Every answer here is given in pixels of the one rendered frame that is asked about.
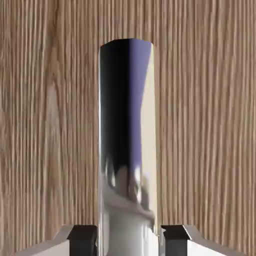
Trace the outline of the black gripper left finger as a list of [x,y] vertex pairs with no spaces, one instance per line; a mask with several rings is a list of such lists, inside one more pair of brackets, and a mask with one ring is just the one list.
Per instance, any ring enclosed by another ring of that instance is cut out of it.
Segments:
[[98,256],[95,225],[63,225],[53,239],[18,251],[14,256]]

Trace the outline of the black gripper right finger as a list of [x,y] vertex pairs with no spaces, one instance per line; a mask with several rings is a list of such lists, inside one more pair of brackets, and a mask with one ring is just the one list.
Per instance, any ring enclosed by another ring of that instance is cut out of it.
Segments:
[[243,256],[243,253],[203,238],[193,225],[162,225],[160,256]]

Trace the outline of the curved shiny metal drawer handle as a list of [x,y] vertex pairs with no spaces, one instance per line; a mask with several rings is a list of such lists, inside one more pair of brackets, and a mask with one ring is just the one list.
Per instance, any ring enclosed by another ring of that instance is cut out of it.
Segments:
[[98,83],[98,256],[156,256],[153,44],[125,38],[102,45]]

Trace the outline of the light wood drawer front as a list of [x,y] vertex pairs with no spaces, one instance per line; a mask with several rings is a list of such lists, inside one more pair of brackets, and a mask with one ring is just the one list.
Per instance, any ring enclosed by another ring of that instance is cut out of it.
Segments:
[[154,44],[158,217],[256,256],[256,0],[0,0],[0,256],[98,222],[98,51]]

